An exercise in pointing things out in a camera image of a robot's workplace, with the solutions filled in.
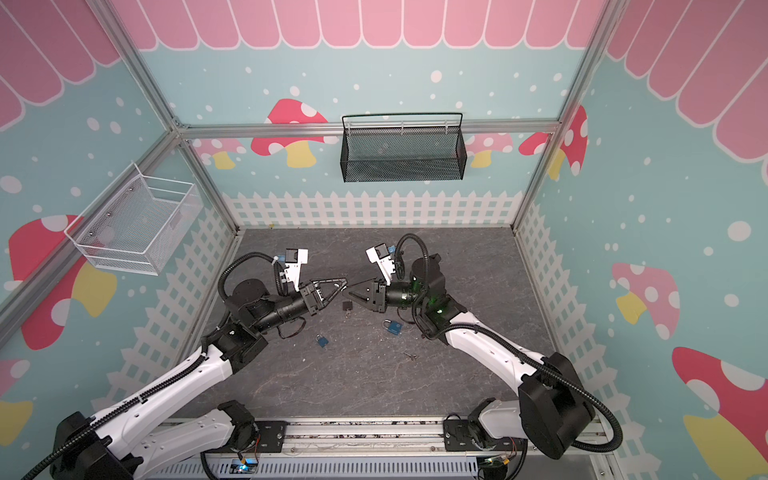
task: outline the mushroom illustration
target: mushroom illustration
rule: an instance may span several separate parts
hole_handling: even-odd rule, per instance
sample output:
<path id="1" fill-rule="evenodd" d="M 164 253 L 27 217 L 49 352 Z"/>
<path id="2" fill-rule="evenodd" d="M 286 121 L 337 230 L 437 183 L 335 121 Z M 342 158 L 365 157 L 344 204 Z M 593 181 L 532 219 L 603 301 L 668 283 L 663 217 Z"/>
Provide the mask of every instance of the mushroom illustration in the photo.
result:
<path id="1" fill-rule="evenodd" d="M 624 319 L 634 325 L 647 310 L 659 337 L 669 339 L 680 319 L 680 294 L 672 275 L 659 268 L 629 263 L 614 263 L 612 270 L 615 283 L 629 290 L 616 299 Z"/>
<path id="2" fill-rule="evenodd" d="M 292 98 L 278 101 L 269 117 L 267 124 L 326 124 L 328 121 L 309 105 Z M 257 155 L 266 157 L 282 149 L 288 152 L 288 166 L 291 168 L 312 167 L 317 159 L 310 151 L 309 141 L 321 144 L 338 143 L 337 137 L 283 137 L 283 138 L 254 138 L 250 149 Z"/>
<path id="3" fill-rule="evenodd" d="M 210 159 L 214 159 L 214 165 L 219 170 L 232 170 L 235 163 L 227 152 L 237 152 L 244 154 L 246 152 L 243 144 L 236 138 L 212 138 L 196 139 L 192 146 L 204 164 L 210 165 Z"/>
<path id="4" fill-rule="evenodd" d="M 746 480 L 768 472 L 766 379 L 685 347 L 672 351 L 672 365 L 705 408 L 716 413 L 711 418 L 683 417 L 688 434 L 715 475 Z"/>
<path id="5" fill-rule="evenodd" d="M 565 132 L 563 143 L 560 144 L 560 148 L 554 155 L 552 165 L 547 170 L 552 180 L 560 180 L 560 168 L 563 165 L 563 160 L 566 158 L 571 166 L 571 173 L 574 176 L 579 175 L 581 168 L 584 166 L 584 156 L 587 153 L 587 130 L 587 111 L 584 107 L 579 106 L 576 116 L 573 122 L 571 122 L 571 127 Z M 523 155 L 538 154 L 544 150 L 546 141 L 547 134 L 535 133 L 526 138 L 520 145 L 520 153 Z"/>
<path id="6" fill-rule="evenodd" d="M 491 164 L 492 151 L 503 151 L 508 154 L 515 148 L 509 134 L 472 135 L 464 145 L 467 147 L 467 153 L 475 155 L 470 165 L 472 168 L 488 167 Z"/>
<path id="7" fill-rule="evenodd" d="M 8 254 L 14 279 L 6 282 L 7 290 L 16 288 L 24 281 L 65 239 L 64 228 L 76 218 L 74 215 L 41 218 L 27 223 L 11 235 Z M 80 258 L 24 321 L 24 341 L 33 350 L 49 347 L 64 331 L 73 299 L 96 317 L 107 308 L 117 289 L 118 278 L 113 273 L 97 270 L 85 257 Z"/>

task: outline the wall-mounted basket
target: wall-mounted basket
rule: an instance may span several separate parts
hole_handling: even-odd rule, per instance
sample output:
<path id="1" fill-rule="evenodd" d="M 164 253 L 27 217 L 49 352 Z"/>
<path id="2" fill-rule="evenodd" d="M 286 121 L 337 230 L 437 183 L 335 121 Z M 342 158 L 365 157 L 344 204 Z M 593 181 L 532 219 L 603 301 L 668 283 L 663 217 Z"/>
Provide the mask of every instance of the wall-mounted basket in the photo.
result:
<path id="1" fill-rule="evenodd" d="M 65 234 L 97 268 L 159 275 L 203 202 L 195 184 L 148 177 L 133 167 L 137 174 L 86 217 L 97 197 Z"/>
<path id="2" fill-rule="evenodd" d="M 345 182 L 461 180 L 467 163 L 462 114 L 342 117 Z"/>

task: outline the white wire basket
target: white wire basket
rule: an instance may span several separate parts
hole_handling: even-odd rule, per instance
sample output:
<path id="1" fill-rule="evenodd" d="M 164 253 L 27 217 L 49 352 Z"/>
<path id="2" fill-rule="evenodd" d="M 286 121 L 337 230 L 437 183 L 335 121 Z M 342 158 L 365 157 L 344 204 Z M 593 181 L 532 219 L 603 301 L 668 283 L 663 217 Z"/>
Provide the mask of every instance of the white wire basket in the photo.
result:
<path id="1" fill-rule="evenodd" d="M 96 268 L 159 275 L 203 201 L 195 184 L 148 177 L 133 167 L 136 175 L 86 219 L 97 197 L 65 234 Z"/>

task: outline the black wire basket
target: black wire basket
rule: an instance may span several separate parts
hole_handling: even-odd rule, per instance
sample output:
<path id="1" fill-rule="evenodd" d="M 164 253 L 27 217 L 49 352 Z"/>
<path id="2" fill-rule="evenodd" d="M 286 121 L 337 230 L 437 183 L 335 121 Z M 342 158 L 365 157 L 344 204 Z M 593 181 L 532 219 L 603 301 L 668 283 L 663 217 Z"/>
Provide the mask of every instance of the black wire basket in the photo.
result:
<path id="1" fill-rule="evenodd" d="M 345 182 L 461 180 L 467 164 L 460 113 L 342 117 Z"/>

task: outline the blue padlock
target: blue padlock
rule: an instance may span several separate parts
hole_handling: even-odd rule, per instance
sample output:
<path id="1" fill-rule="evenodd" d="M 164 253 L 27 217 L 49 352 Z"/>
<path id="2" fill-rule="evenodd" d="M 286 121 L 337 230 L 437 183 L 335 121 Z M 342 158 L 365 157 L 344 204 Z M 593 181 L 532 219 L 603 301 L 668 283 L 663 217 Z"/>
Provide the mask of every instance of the blue padlock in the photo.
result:
<path id="1" fill-rule="evenodd" d="M 402 323 L 394 322 L 392 320 L 384 320 L 382 322 L 382 326 L 386 329 L 387 332 L 390 332 L 392 335 L 399 335 L 400 330 L 402 330 Z"/>

